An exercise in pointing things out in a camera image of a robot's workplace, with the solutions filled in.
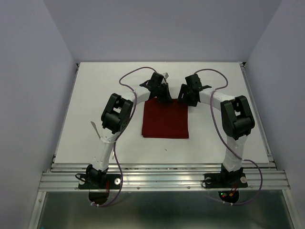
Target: white platform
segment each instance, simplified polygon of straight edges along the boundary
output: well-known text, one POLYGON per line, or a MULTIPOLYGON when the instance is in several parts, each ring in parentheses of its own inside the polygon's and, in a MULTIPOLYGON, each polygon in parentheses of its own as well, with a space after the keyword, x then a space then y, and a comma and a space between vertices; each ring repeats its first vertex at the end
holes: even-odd
MULTIPOLYGON (((112 93, 122 94, 129 89, 119 85, 118 80, 127 72, 142 66, 155 68, 159 73, 167 72, 170 93, 177 98, 185 77, 202 68, 214 68, 224 73, 229 86, 223 93, 249 99, 239 63, 220 62, 83 62, 80 65, 73 89, 67 117, 64 123, 55 163, 90 163, 94 153, 101 147, 93 121, 101 130, 101 114, 112 93)), ((124 83, 137 86, 150 79, 152 70, 143 69, 124 79, 124 83)), ((219 87, 224 79, 214 72, 199 73, 203 85, 219 87)), ((143 138, 143 105, 137 110, 117 145, 120 163, 168 164, 168 163, 222 163, 225 147, 221 143, 212 122, 209 105, 198 104, 188 108, 189 139, 143 138)), ((220 111, 215 111, 222 135, 220 111)), ((244 147, 244 158, 257 163, 267 163, 268 158, 262 136, 256 125, 244 147)))

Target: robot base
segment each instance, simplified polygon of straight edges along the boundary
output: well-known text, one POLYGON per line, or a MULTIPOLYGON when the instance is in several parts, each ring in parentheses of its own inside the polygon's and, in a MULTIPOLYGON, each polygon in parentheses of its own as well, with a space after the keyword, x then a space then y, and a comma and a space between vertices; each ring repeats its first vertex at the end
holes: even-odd
MULTIPOLYGON (((87 175, 86 174, 80 174, 80 178, 83 180, 87 179, 87 175)), ((85 182, 83 184, 81 184, 81 182, 79 182, 78 184, 78 189, 107 189, 107 183, 109 182, 109 189, 120 189, 121 187, 121 175, 120 174, 107 174, 106 175, 106 180, 104 182, 103 185, 98 186, 96 184, 90 183, 90 182, 85 182)))
POLYGON ((246 182, 246 175, 244 173, 232 184, 229 184, 225 180, 222 179, 221 174, 219 173, 206 173, 204 175, 204 181, 202 186, 204 188, 232 188, 232 186, 237 183, 238 188, 248 187, 248 183, 246 182))

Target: gray wall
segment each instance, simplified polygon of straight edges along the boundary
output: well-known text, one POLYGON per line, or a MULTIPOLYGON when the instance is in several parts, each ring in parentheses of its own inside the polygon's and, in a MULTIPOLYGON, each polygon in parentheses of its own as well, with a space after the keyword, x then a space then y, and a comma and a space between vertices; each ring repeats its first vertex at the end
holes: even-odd
POLYGON ((283 0, 246 65, 273 156, 305 218, 305 1, 283 0))
POLYGON ((44 0, 76 61, 246 61, 280 0, 44 0))
POLYGON ((26 228, 51 164, 75 62, 41 0, 0 7, 0 227, 26 228))

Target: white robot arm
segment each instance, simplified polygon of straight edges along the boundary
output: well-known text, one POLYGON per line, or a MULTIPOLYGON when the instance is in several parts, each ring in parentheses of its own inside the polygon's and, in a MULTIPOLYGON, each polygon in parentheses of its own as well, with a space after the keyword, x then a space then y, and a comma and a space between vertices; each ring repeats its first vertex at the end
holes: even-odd
MULTIPOLYGON (((185 79, 187 84, 182 84, 178 101, 189 106, 197 106, 198 102, 210 104, 214 89, 208 85, 202 86, 197 74, 185 79)), ((233 97, 216 91, 212 106, 221 111, 223 129, 227 135, 227 149, 221 173, 204 175, 205 188, 232 187, 234 184, 247 187, 247 183, 240 179, 245 176, 242 168, 244 144, 255 125, 249 103, 245 96, 233 97)))
MULTIPOLYGON (((200 102, 204 104, 210 104, 210 98, 213 92, 213 88, 206 88, 199 92, 200 102)), ((221 103, 224 101, 235 100, 234 96, 226 95, 221 92, 215 92, 213 95, 213 107, 221 111, 221 103)), ((227 136, 227 145, 234 151, 236 154, 243 158, 244 144, 247 140, 247 135, 243 135, 237 140, 227 136)), ((242 167, 242 161, 238 159, 229 149, 225 151, 225 158, 223 161, 223 166, 228 172, 237 171, 242 167)))
POLYGON ((86 168, 86 174, 82 175, 81 181, 85 180, 87 183, 94 184, 95 187, 103 186, 114 143, 127 127, 134 103, 140 104, 155 97, 159 102, 172 102, 166 82, 167 77, 167 73, 153 73, 150 80, 135 87, 133 92, 110 96, 101 117, 102 149, 95 153, 92 162, 86 168))
MULTIPOLYGON (((141 86, 134 88, 134 92, 137 94, 137 104, 147 101, 151 94, 151 92, 147 88, 141 86)), ((135 102, 135 95, 133 92, 123 94, 121 97, 126 101, 130 101, 132 104, 134 104, 135 102)), ((105 171, 108 169, 109 158, 111 152, 113 151, 113 144, 116 141, 117 137, 120 135, 120 133, 121 131, 112 133, 109 128, 102 128, 102 149, 101 151, 96 152, 93 161, 91 162, 93 168, 100 171, 105 171)))

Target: red cloth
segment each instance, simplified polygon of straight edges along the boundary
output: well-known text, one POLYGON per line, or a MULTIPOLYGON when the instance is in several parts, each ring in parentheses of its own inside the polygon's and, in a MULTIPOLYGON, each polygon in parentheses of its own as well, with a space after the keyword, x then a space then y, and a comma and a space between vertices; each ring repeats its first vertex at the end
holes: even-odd
POLYGON ((189 138, 187 105, 159 103, 157 98, 145 102, 143 115, 143 137, 189 138))

